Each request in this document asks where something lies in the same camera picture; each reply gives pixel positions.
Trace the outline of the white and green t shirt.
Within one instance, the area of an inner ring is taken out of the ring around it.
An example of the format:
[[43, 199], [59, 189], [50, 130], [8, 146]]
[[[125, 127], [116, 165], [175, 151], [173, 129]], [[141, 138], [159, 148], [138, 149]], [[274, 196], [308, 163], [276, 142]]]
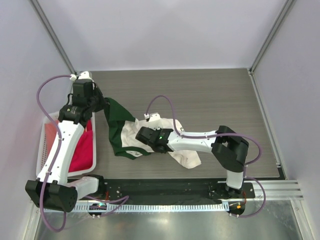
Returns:
[[157, 139], [161, 142], [165, 140], [164, 135], [159, 135], [162, 130], [166, 130], [166, 135], [185, 131], [177, 119], [162, 118], [157, 112], [147, 112], [144, 114], [144, 120], [138, 120], [116, 100], [106, 97], [105, 102], [103, 111], [108, 124], [108, 139], [115, 156], [135, 160], [159, 150], [168, 152], [186, 169], [202, 164], [194, 150], [170, 150], [165, 145], [156, 147]]

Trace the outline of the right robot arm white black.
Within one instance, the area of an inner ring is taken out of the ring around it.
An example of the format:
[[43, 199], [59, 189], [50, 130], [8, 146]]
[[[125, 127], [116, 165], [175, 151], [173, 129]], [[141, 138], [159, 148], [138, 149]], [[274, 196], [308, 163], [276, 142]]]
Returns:
[[249, 143], [227, 126], [220, 126], [208, 136], [198, 132], [177, 134], [171, 128], [152, 129], [141, 127], [135, 139], [149, 146], [156, 153], [196, 151], [212, 154], [226, 170], [225, 191], [230, 198], [243, 193], [245, 161]]

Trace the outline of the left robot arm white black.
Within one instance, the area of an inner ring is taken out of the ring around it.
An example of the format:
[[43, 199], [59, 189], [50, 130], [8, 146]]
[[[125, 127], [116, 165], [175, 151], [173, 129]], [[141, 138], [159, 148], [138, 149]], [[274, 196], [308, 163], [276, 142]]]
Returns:
[[72, 88], [71, 102], [60, 109], [59, 122], [52, 120], [57, 132], [48, 158], [36, 179], [25, 185], [25, 191], [41, 210], [69, 213], [78, 200], [88, 195], [100, 200], [107, 192], [102, 176], [68, 181], [70, 164], [87, 123], [106, 104], [92, 79], [76, 79]]

